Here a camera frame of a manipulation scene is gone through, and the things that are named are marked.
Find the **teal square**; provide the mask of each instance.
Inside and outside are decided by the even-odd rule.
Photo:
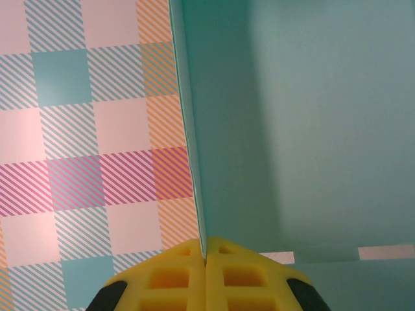
[[[86,50],[32,53],[39,107],[92,101]]]
[[[86,308],[108,279],[115,274],[112,256],[63,260],[61,264],[70,310]]]

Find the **plaid pattern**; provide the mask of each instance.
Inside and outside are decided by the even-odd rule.
[[[0,17],[0,309],[85,310],[198,236],[168,0],[3,1]]]

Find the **yellow robot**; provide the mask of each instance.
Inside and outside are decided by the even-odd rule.
[[[223,238],[188,240],[112,277],[86,311],[329,311],[299,271]]]

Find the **yellow plastic part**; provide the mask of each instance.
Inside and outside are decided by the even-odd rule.
[[[209,238],[206,311],[302,311],[287,279],[301,272],[223,238]]]
[[[112,277],[126,281],[115,311],[205,310],[205,266],[197,239],[188,240]]]

